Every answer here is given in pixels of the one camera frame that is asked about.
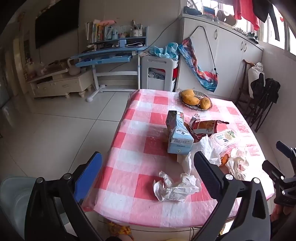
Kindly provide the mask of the pink checkered tablecloth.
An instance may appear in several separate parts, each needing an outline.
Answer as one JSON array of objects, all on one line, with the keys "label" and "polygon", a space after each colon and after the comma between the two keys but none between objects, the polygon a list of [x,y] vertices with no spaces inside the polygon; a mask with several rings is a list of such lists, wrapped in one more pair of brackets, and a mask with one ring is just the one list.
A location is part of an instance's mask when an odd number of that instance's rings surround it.
[{"label": "pink checkered tablecloth", "polygon": [[115,132],[111,148],[82,207],[105,218],[132,225],[182,228],[201,226],[216,201],[205,187],[183,202],[159,201],[153,184],[159,173],[180,180],[182,155],[168,153],[166,118],[170,110],[189,122],[196,114],[179,100],[176,92],[134,91]]}]

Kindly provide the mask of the colourful hanging bag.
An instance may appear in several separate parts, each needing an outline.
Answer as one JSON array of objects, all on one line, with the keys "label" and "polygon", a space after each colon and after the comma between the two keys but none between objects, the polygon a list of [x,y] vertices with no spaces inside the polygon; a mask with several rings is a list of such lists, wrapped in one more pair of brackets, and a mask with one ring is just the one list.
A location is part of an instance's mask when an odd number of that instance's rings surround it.
[{"label": "colourful hanging bag", "polygon": [[184,39],[178,46],[178,50],[182,57],[184,58],[186,64],[191,69],[201,86],[208,90],[209,92],[215,92],[218,86],[218,73],[215,66],[215,61],[213,59],[212,50],[210,44],[208,43],[208,48],[212,57],[212,62],[214,66],[214,71],[203,71],[198,65],[198,59],[195,54],[194,46],[190,37]]}]

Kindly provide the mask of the black wall television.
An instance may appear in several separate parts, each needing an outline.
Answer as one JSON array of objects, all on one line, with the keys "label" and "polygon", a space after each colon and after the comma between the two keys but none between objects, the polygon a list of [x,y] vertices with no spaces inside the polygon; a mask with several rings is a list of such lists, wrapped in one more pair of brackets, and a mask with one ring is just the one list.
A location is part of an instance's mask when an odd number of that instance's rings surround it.
[{"label": "black wall television", "polygon": [[55,40],[79,27],[79,0],[62,0],[46,9],[35,20],[35,46]]}]

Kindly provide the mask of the row of books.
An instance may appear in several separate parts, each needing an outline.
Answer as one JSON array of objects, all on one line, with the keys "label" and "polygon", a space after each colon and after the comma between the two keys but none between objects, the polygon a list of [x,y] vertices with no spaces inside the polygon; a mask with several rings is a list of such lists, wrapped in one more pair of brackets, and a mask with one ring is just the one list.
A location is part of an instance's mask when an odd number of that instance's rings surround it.
[{"label": "row of books", "polygon": [[95,22],[85,23],[85,33],[88,45],[96,42],[106,41],[112,39],[113,27],[110,25],[100,25]]}]

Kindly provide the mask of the white plastic bag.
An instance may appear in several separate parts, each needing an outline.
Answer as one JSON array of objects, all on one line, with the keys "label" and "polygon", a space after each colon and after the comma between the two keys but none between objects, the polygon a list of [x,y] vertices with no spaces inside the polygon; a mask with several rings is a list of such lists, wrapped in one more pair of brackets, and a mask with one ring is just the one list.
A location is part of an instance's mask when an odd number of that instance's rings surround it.
[{"label": "white plastic bag", "polygon": [[194,154],[197,151],[201,151],[207,160],[219,167],[225,167],[227,172],[232,174],[237,180],[246,180],[247,171],[249,169],[250,158],[244,158],[242,154],[236,149],[232,150],[231,157],[224,156],[223,160],[220,160],[220,156],[213,148],[210,138],[205,136],[201,138],[199,142],[192,145],[191,150],[187,155],[178,155],[177,162],[182,166],[185,173],[188,175],[195,175],[196,169],[194,168]]}]

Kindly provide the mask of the white tissue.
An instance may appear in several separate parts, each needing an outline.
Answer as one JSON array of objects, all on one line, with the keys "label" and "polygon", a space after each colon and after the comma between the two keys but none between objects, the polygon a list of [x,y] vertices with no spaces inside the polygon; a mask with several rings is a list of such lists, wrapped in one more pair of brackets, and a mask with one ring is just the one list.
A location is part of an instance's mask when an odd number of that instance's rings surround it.
[{"label": "white tissue", "polygon": [[162,180],[154,180],[153,192],[155,197],[160,202],[184,202],[187,196],[193,195],[202,190],[200,180],[194,175],[182,173],[178,182],[174,182],[172,178],[163,171],[159,173],[159,177],[162,178]]}]

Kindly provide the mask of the cream TV cabinet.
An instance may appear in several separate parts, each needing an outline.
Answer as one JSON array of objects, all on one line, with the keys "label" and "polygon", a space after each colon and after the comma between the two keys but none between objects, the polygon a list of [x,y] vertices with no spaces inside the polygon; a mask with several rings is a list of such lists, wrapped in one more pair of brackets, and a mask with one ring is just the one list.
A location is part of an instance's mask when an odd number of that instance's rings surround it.
[{"label": "cream TV cabinet", "polygon": [[93,74],[91,70],[85,70],[78,75],[71,76],[68,70],[62,70],[47,74],[27,83],[29,94],[32,98],[65,96],[78,93],[82,98],[86,91],[91,91]]}]

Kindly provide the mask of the blue study desk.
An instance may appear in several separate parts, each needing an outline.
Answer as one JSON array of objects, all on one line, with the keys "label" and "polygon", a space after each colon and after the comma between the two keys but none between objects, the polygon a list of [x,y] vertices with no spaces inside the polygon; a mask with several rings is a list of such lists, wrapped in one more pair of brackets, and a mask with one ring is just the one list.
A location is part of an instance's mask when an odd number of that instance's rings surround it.
[{"label": "blue study desk", "polygon": [[[145,27],[142,31],[142,34],[142,36],[115,39],[114,41],[118,43],[117,47],[88,51],[72,56],[68,59],[68,61],[77,59],[78,63],[75,64],[76,67],[91,67],[95,91],[86,98],[87,102],[92,102],[93,98],[100,92],[133,92],[137,89],[140,89],[140,53],[149,48],[149,28]],[[129,63],[133,57],[137,58],[136,71],[115,71],[115,69],[112,69],[108,72],[97,72],[96,70],[97,65],[103,64],[118,63],[120,66],[123,66],[125,63]],[[136,76],[137,82],[136,84],[131,84],[132,88],[130,89],[124,88],[122,84],[118,85],[119,88],[110,89],[107,88],[108,84],[100,85],[98,83],[98,77],[103,76]]]}]

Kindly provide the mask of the white cabinet row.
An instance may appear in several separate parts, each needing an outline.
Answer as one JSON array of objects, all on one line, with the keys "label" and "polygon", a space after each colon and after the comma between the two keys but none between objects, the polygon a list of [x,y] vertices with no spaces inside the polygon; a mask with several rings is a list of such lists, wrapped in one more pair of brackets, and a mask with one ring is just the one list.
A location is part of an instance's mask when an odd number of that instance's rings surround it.
[{"label": "white cabinet row", "polygon": [[214,92],[204,89],[181,57],[176,89],[194,89],[211,97],[236,99],[243,78],[243,61],[257,63],[262,60],[263,49],[247,37],[224,25],[198,16],[179,16],[180,39],[190,37],[199,67],[203,71],[218,73]]}]

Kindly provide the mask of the pink kettlebell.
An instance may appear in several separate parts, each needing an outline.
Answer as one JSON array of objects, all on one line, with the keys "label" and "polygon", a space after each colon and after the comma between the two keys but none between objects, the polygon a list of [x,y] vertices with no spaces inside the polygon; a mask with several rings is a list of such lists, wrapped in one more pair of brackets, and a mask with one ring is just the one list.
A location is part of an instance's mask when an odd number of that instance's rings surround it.
[{"label": "pink kettlebell", "polygon": [[81,68],[80,67],[76,67],[76,65],[72,65],[70,63],[71,59],[69,58],[67,60],[67,64],[68,64],[68,73],[70,76],[76,76],[78,74],[80,74],[81,72]]}]

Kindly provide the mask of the colourful slipper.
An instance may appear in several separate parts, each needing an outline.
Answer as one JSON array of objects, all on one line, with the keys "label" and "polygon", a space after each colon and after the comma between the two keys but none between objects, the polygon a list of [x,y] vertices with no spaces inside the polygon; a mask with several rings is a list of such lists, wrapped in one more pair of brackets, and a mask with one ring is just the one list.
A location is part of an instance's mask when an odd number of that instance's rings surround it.
[{"label": "colourful slipper", "polygon": [[133,239],[130,226],[119,225],[118,223],[109,221],[107,227],[111,236],[117,237],[118,235],[128,235]]}]

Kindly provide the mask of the yellow mango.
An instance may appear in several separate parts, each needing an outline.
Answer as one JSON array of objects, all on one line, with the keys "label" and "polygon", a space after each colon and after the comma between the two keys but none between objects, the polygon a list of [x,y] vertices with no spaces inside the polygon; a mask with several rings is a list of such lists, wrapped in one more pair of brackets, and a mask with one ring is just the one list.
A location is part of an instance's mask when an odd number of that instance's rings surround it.
[{"label": "yellow mango", "polygon": [[204,97],[202,99],[200,99],[200,102],[199,102],[199,106],[201,109],[203,110],[207,110],[211,107],[211,101],[208,97]]},{"label": "yellow mango", "polygon": [[181,92],[181,96],[191,96],[191,97],[195,97],[195,92],[192,89],[186,89],[186,90],[182,90]]},{"label": "yellow mango", "polygon": [[191,97],[191,96],[182,96],[182,100],[185,104],[190,106],[196,106],[199,104],[200,100],[197,97]]}]

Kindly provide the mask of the black folding chair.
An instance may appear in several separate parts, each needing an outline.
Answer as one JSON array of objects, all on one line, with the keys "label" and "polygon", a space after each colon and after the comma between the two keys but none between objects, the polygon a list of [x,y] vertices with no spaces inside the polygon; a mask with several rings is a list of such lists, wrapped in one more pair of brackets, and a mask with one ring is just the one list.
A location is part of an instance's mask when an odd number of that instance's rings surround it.
[{"label": "black folding chair", "polygon": [[243,116],[250,126],[257,124],[258,132],[267,118],[272,106],[277,103],[280,83],[272,78],[265,78],[262,63],[243,60],[243,78],[239,87],[235,105],[245,108]]}]

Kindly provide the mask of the red hanging garment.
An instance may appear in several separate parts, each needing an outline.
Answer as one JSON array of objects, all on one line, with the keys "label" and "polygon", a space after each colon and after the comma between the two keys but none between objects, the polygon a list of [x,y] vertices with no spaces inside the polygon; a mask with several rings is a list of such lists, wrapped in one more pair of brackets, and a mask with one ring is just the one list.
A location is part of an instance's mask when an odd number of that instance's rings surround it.
[{"label": "red hanging garment", "polygon": [[259,19],[253,12],[252,0],[234,0],[233,7],[234,18],[236,20],[241,20],[242,18],[244,18],[245,20],[252,23],[255,31],[259,30]]}]

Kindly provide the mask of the yellow mango right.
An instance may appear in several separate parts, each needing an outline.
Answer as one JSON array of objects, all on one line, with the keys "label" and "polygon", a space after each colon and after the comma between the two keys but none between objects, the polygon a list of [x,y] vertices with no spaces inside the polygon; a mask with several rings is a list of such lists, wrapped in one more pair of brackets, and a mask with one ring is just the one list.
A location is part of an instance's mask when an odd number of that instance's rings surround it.
[{"label": "yellow mango right", "polygon": [[208,97],[204,97],[202,99],[200,99],[200,102],[199,102],[199,106],[201,109],[203,110],[207,110],[211,107],[211,101]]}]

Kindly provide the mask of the yellow mango left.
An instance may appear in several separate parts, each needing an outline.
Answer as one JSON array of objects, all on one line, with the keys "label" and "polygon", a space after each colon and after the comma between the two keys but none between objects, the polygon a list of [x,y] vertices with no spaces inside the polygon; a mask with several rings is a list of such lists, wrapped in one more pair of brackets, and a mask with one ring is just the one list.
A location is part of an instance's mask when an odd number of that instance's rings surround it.
[{"label": "yellow mango left", "polygon": [[195,97],[195,92],[192,89],[186,89],[186,90],[182,90],[181,92],[181,96],[191,96],[191,97]]}]

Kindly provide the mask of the yellow mango middle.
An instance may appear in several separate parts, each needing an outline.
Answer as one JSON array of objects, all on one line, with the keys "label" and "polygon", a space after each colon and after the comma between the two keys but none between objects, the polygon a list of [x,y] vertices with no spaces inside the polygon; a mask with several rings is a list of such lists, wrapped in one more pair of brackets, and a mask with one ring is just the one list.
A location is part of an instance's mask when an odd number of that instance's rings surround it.
[{"label": "yellow mango middle", "polygon": [[191,97],[191,96],[182,96],[182,100],[185,104],[190,106],[196,106],[199,104],[200,100],[197,97]]}]

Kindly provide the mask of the white plastic stool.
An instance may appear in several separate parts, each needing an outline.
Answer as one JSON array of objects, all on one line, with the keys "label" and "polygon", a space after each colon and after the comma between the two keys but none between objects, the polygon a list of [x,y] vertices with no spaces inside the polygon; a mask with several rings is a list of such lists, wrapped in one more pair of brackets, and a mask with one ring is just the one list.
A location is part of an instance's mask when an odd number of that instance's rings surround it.
[{"label": "white plastic stool", "polygon": [[141,60],[140,86],[142,89],[172,92],[178,76],[178,60],[143,56]]}]

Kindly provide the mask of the woven fruit basket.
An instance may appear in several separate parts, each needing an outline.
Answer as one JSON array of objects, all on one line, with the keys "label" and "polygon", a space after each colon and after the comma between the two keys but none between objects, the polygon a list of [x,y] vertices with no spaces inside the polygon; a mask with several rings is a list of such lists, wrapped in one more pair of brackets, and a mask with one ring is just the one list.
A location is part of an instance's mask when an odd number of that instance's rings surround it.
[{"label": "woven fruit basket", "polygon": [[210,110],[213,106],[210,97],[193,89],[179,92],[180,101],[193,110]]}]

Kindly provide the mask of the light green chair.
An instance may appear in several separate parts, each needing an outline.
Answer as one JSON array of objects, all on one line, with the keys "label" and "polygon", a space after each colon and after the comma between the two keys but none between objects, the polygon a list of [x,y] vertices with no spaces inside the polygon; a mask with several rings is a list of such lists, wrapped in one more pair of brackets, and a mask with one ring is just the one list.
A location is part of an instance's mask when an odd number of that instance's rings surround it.
[{"label": "light green chair", "polygon": [[25,218],[36,178],[8,177],[1,183],[1,210],[15,231],[24,239]]}]

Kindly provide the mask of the red snack bag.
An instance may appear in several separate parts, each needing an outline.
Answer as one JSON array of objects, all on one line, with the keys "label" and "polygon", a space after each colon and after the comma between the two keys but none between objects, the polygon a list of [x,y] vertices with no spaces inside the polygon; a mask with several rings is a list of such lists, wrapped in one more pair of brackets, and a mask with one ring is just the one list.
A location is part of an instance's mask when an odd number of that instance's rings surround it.
[{"label": "red snack bag", "polygon": [[192,135],[194,142],[199,142],[201,138],[217,133],[218,124],[229,124],[222,120],[203,120],[201,121],[198,114],[192,116],[189,122],[189,132]]}]

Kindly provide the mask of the clear plastic fruit container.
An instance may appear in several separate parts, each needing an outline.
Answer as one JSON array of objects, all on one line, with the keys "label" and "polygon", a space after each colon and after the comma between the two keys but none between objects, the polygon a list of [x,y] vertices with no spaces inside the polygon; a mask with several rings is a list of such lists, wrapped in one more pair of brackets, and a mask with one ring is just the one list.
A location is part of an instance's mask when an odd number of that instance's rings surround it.
[{"label": "clear plastic fruit container", "polygon": [[224,156],[231,157],[232,150],[236,149],[244,158],[250,158],[250,163],[263,162],[265,156],[253,133],[236,132],[229,128],[210,136],[213,148],[217,151],[222,161]]}]

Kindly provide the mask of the blue plastic bag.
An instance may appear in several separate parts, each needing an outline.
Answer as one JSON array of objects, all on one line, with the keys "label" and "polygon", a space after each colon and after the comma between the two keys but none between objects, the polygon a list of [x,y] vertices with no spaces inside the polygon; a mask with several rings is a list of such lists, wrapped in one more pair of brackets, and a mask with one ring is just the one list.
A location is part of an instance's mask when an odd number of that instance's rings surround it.
[{"label": "blue plastic bag", "polygon": [[178,61],[179,59],[178,46],[179,45],[176,42],[171,42],[167,44],[164,48],[153,46],[151,49],[149,49],[149,54],[159,58],[169,58],[169,59],[172,59],[173,61]]}]

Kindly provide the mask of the blue milk carton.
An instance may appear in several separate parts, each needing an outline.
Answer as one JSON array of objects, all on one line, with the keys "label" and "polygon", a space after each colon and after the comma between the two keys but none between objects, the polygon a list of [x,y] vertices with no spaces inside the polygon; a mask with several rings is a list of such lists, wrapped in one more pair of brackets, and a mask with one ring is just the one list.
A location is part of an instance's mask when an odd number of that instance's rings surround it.
[{"label": "blue milk carton", "polygon": [[170,110],[166,117],[166,127],[169,132],[168,153],[187,155],[191,150],[194,138],[184,123],[184,114]]}]

